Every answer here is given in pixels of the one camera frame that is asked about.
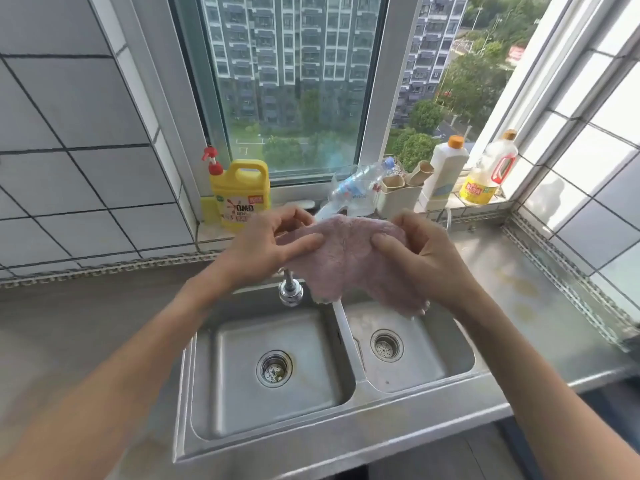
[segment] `forearm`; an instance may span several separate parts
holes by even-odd
[[[528,343],[484,292],[462,312],[549,480],[628,479],[640,457]]]
[[[164,310],[27,428],[15,450],[0,463],[0,478],[105,478],[147,416],[174,359],[204,320],[206,305],[187,284]]]

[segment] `towel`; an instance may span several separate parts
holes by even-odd
[[[325,237],[320,249],[292,259],[286,267],[307,282],[315,301],[337,301],[359,288],[382,306],[405,316],[421,314],[426,304],[409,277],[371,245],[371,236],[389,234],[406,246],[404,231],[390,222],[364,217],[335,216],[278,236],[288,244],[312,233]]]

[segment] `countertop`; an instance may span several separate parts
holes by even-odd
[[[578,391],[626,375],[608,344],[498,228],[452,234],[476,278]],[[170,300],[203,264],[0,290],[0,454]],[[180,358],[110,479],[316,479],[511,414],[478,356],[476,373],[428,395],[297,428],[183,463],[171,461]]]

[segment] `sink drain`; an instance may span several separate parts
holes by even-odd
[[[404,352],[402,340],[396,332],[381,329],[371,336],[373,354],[385,362],[395,362]]]
[[[256,373],[263,386],[280,387],[291,377],[291,358],[282,350],[272,350],[260,357]]]

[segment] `sink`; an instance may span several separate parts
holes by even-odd
[[[355,379],[333,307],[310,295],[292,309],[267,286],[216,304],[195,338],[198,436],[223,438],[347,402]]]
[[[344,314],[367,379],[399,392],[468,372],[475,355],[453,316],[432,304],[426,315],[404,317],[363,292],[342,297]]]

